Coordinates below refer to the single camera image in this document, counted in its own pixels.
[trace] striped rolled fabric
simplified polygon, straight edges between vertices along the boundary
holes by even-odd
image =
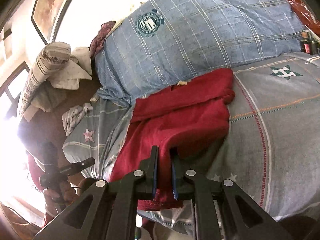
[[[19,116],[29,107],[35,91],[53,73],[65,68],[71,57],[70,45],[64,42],[47,44],[32,65],[28,79],[20,96]]]

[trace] red label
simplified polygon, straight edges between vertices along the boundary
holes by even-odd
[[[310,53],[310,46],[309,46],[309,44],[304,44],[304,48],[306,49],[306,53]]]

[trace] blue plaid fabric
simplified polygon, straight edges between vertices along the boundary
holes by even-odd
[[[302,29],[287,0],[149,0],[96,56],[98,94],[131,105],[216,68],[299,51]]]

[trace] red stripe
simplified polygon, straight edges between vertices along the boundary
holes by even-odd
[[[263,179],[262,179],[262,190],[261,190],[261,199],[260,199],[260,206],[262,207],[263,205],[263,199],[264,199],[264,191],[265,191],[265,187],[266,187],[266,175],[267,175],[267,148],[266,148],[266,142],[264,140],[264,135],[262,132],[262,128],[258,119],[258,116],[256,115],[256,111],[253,109],[253,106],[251,105],[247,95],[244,93],[243,89],[241,88],[240,84],[238,82],[236,82],[237,86],[239,87],[239,89],[241,90],[241,93],[244,95],[245,100],[247,100],[247,103],[249,104],[249,107],[253,113],[253,116],[257,122],[258,128],[259,128],[259,132],[260,132],[260,136],[261,136],[261,141],[262,141],[262,146],[263,146]]]

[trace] orange plastic bag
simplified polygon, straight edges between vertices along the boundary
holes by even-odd
[[[288,0],[292,10],[297,14],[300,21],[308,26],[315,34],[320,36],[320,21],[314,19],[310,10],[302,0]]]

